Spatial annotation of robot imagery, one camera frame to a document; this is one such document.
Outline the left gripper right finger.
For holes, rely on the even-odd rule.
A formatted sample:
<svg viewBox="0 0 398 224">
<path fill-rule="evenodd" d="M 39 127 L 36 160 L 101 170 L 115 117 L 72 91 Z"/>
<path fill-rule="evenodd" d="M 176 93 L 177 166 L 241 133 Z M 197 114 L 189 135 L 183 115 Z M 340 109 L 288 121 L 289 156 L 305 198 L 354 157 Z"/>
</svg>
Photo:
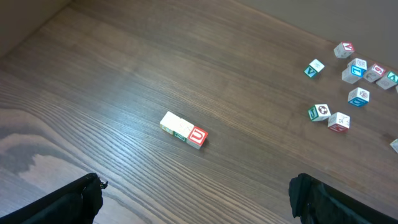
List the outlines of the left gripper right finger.
<svg viewBox="0 0 398 224">
<path fill-rule="evenodd" d="M 291 179 L 288 193 L 292 215 L 299 217 L 301 224 L 397 224 L 395 218 L 306 173 Z"/>
</svg>

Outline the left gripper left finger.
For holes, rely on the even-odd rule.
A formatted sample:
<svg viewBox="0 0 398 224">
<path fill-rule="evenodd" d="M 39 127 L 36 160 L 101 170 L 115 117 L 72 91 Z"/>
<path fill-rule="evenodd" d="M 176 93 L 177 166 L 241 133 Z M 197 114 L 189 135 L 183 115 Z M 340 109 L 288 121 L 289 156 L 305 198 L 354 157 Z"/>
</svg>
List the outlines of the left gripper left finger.
<svg viewBox="0 0 398 224">
<path fill-rule="evenodd" d="M 89 173 L 58 190 L 1 217 L 1 223 L 16 224 L 92 224 L 103 206 L 102 182 Z"/>
</svg>

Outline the blue letter P block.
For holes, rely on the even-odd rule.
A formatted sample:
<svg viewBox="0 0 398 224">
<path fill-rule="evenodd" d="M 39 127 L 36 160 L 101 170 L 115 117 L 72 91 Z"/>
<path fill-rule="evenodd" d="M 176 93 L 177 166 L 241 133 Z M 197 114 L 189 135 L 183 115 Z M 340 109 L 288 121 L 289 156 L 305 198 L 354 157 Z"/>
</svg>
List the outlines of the blue letter P block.
<svg viewBox="0 0 398 224">
<path fill-rule="evenodd" d="M 181 118 L 172 112 L 166 112 L 160 121 L 160 127 L 167 133 L 174 135 L 180 128 Z"/>
</svg>

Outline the red letter M block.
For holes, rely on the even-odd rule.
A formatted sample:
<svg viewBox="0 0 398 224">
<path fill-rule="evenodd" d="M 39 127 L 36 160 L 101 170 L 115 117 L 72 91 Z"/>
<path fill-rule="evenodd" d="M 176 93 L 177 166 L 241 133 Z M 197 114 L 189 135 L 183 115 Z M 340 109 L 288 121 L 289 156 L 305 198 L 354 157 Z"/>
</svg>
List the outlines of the red letter M block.
<svg viewBox="0 0 398 224">
<path fill-rule="evenodd" d="M 176 130 L 174 131 L 174 136 L 186 142 L 188 135 L 191 133 L 193 128 L 194 125 L 192 123 L 180 118 L 180 121 L 177 123 Z"/>
</svg>

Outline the red sided picture block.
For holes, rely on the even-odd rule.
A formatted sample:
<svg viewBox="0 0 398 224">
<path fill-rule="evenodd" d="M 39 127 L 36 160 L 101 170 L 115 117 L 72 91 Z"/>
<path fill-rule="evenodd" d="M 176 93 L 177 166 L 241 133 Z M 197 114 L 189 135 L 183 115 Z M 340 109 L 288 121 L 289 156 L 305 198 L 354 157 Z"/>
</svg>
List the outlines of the red sided picture block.
<svg viewBox="0 0 398 224">
<path fill-rule="evenodd" d="M 198 126 L 194 126 L 190 134 L 187 137 L 187 144 L 194 147 L 195 149 L 200 149 L 207 138 L 208 133 Z"/>
</svg>

